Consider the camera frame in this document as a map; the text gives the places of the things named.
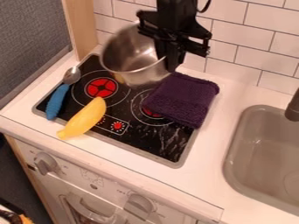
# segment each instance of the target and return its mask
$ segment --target metal pot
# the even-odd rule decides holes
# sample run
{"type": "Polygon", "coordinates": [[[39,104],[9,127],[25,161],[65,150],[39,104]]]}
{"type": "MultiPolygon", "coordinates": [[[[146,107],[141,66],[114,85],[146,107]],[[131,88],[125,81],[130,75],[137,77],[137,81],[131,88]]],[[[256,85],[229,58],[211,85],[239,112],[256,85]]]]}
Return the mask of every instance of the metal pot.
{"type": "Polygon", "coordinates": [[[156,56],[155,42],[138,33],[133,24],[117,32],[103,47],[101,64],[115,78],[131,88],[161,81],[170,73],[165,57],[156,56]]]}

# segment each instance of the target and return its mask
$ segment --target silver spoon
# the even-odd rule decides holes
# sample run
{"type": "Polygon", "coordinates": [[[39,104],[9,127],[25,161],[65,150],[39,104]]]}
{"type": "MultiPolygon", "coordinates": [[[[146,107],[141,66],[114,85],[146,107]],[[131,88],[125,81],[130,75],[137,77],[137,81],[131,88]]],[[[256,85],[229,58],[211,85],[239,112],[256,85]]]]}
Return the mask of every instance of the silver spoon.
{"type": "Polygon", "coordinates": [[[62,80],[64,84],[60,85],[55,90],[50,98],[50,101],[46,105],[45,115],[47,120],[53,120],[57,116],[68,89],[72,84],[77,82],[80,77],[81,71],[76,66],[71,67],[66,71],[62,80]]]}

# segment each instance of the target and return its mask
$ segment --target purple cloth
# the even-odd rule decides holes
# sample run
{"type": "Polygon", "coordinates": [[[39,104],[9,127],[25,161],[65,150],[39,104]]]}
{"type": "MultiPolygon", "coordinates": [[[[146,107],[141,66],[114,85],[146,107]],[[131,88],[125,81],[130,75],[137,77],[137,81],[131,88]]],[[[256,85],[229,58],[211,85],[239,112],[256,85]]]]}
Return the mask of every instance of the purple cloth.
{"type": "Polygon", "coordinates": [[[197,129],[219,93],[217,84],[172,73],[143,101],[143,106],[174,122],[197,129]]]}

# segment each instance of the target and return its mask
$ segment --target sink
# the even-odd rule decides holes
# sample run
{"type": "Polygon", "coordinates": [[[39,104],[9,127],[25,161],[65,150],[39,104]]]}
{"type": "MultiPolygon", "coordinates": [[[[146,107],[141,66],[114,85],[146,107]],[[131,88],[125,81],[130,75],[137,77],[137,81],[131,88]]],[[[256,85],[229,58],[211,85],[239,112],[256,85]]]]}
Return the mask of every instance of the sink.
{"type": "Polygon", "coordinates": [[[247,108],[223,172],[235,191],[299,216],[299,122],[289,121],[279,108],[247,108]]]}

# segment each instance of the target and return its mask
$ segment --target white tile wall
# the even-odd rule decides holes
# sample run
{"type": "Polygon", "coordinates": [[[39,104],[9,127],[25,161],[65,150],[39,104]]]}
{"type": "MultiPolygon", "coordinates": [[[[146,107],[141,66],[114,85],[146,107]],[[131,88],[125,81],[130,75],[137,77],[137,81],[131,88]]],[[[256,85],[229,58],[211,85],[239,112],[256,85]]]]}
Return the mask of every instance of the white tile wall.
{"type": "MultiPolygon", "coordinates": [[[[94,0],[99,43],[155,7],[156,0],[94,0]]],[[[212,0],[197,20],[212,31],[211,54],[188,53],[183,67],[288,94],[299,86],[299,0],[212,0]]]]}
{"type": "Polygon", "coordinates": [[[277,32],[271,46],[271,52],[299,58],[299,37],[277,32]]]}
{"type": "Polygon", "coordinates": [[[297,21],[299,21],[299,11],[250,4],[245,24],[299,35],[297,21]]]}
{"type": "Polygon", "coordinates": [[[200,14],[205,18],[216,18],[242,24],[246,12],[246,3],[234,0],[212,0],[210,9],[204,14],[200,14]]]}
{"type": "Polygon", "coordinates": [[[156,0],[135,0],[135,3],[156,7],[156,0]]]}
{"type": "Polygon", "coordinates": [[[210,47],[211,47],[211,53],[209,55],[210,58],[226,60],[230,62],[234,61],[234,57],[237,52],[236,45],[230,45],[216,40],[211,40],[210,47]]]}
{"type": "Polygon", "coordinates": [[[210,18],[196,17],[196,20],[198,21],[198,23],[204,26],[206,30],[208,31],[212,30],[212,20],[210,18]]]}
{"type": "Polygon", "coordinates": [[[187,53],[184,59],[184,67],[187,67],[192,70],[199,72],[205,71],[205,59],[197,55],[187,53]]]}
{"type": "Polygon", "coordinates": [[[239,66],[217,59],[208,59],[205,71],[209,74],[216,74],[224,78],[234,79],[250,85],[256,85],[261,75],[261,71],[258,69],[239,66]]]}
{"type": "Polygon", "coordinates": [[[139,10],[143,11],[152,11],[153,9],[148,6],[143,6],[139,4],[134,3],[126,3],[122,1],[114,1],[114,10],[115,10],[115,17],[116,18],[123,18],[130,21],[136,21],[138,20],[138,17],[136,16],[136,13],[139,10]]]}
{"type": "Polygon", "coordinates": [[[236,63],[293,76],[298,65],[298,59],[240,46],[236,63]]]}
{"type": "Polygon", "coordinates": [[[256,4],[273,5],[278,7],[282,7],[284,4],[284,0],[240,0],[240,1],[248,2],[248,3],[256,3],[256,4]]]}
{"type": "Polygon", "coordinates": [[[299,11],[299,1],[298,0],[286,0],[286,4],[284,5],[284,8],[299,11]]]}
{"type": "Polygon", "coordinates": [[[131,25],[129,21],[114,17],[106,17],[102,15],[94,15],[95,18],[95,27],[97,30],[115,33],[119,31],[122,27],[126,25],[131,25]]]}
{"type": "Polygon", "coordinates": [[[274,32],[240,24],[214,21],[212,34],[214,39],[227,43],[267,50],[274,32]]]}
{"type": "Polygon", "coordinates": [[[105,32],[105,31],[96,31],[98,42],[100,45],[105,45],[105,43],[111,38],[113,35],[112,33],[105,32]]]}
{"type": "Polygon", "coordinates": [[[108,0],[94,0],[94,12],[112,16],[112,3],[108,0]]]}
{"type": "Polygon", "coordinates": [[[276,73],[263,72],[259,87],[293,95],[299,87],[299,80],[276,73]]]}

